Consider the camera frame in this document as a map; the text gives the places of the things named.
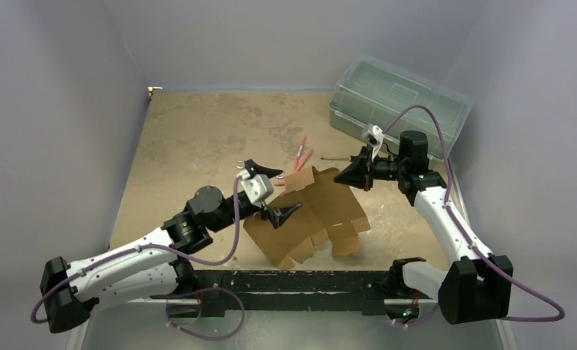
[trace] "tan table surface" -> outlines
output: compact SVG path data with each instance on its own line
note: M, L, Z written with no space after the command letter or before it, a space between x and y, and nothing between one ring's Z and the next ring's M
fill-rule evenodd
M363 143L329 126L330 98L329 93L155 93L111 247L162 225L202 186L217 186L230 196L237 160L252 158L263 166L290 172L304 135L308 137L306 146L314 150L308 165L343 169L348 162L320 157L356 155ZM276 187L274 195L281 191ZM402 257L423 257L435 267L448 268L432 230L395 182L376 182L370 192L353 192L371 224L370 231L360 234L361 251L333 259L327 242L313 258L297 264L296 270L387 270L394 259ZM234 227L212 233L214 243L196 256L208 260L224 257L233 234ZM274 267L241 230L236 256L218 268Z

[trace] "white wall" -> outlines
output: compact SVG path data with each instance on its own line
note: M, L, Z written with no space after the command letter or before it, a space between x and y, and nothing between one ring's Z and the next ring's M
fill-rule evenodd
M63 349L43 265L106 249L145 90L102 0L0 0L0 349Z
M454 147L471 223L558 300L521 349L577 349L577 0L489 1L444 80L475 107ZM513 315L555 314L519 289Z
M358 53L441 80L486 0L106 0L149 85L330 89Z

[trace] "plastic storage box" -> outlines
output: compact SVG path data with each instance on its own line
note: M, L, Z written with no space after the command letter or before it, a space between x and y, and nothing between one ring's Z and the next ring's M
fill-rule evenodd
M432 111L449 151L464 126L473 100L392 64L362 56L336 84L329 103L330 124L361 139L364 125L372 123L384 130L412 104L422 104ZM424 110L412 109L385 134L385 143L391 152L398 151L398 140L404 130L425 133L430 156L443 159L436 128Z

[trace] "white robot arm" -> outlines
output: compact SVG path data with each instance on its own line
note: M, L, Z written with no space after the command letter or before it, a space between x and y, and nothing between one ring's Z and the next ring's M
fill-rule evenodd
M189 260L222 265L230 258L205 262L190 256L213 242L209 230L217 232L256 213L278 228L301 207L301 203L286 208L266 204L273 193L269 177L281 172L246 160L229 199L216 187L202 187L182 212L140 239L84 260L67 263L57 257L48 261L40 284L42 299L31 320L47 322L50 332L60 333L82 324L91 312L190 287L188 282L195 276ZM237 192L239 182L245 191ZM36 319L41 305L45 320Z
M477 238L453 201L445 203L447 185L439 173L429 169L426 135L404 131L398 155L379 157L383 141L378 129L372 125L364 128L367 145L335 181L366 191L371 190L375 179L397 181L400 191L432 228L450 262L449 270L441 271L420 258L396 260L390 269L390 288L408 287L425 293L439 302L442 314L452 324L506 316L511 283L488 269L473 247L509 276L512 264L506 256L494 255ZM471 242L460 232L448 208Z

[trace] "cardboard box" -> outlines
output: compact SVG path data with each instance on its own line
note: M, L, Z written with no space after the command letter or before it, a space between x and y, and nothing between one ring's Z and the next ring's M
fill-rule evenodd
M286 176L284 192L270 206L289 206L301 202L297 210L278 229L256 214L247 217L243 228L271 263L289 270L314 255L314 247L331 240L334 257L359 252L359 232L370 230L361 205L345 184L333 178L340 171L318 171L308 167Z

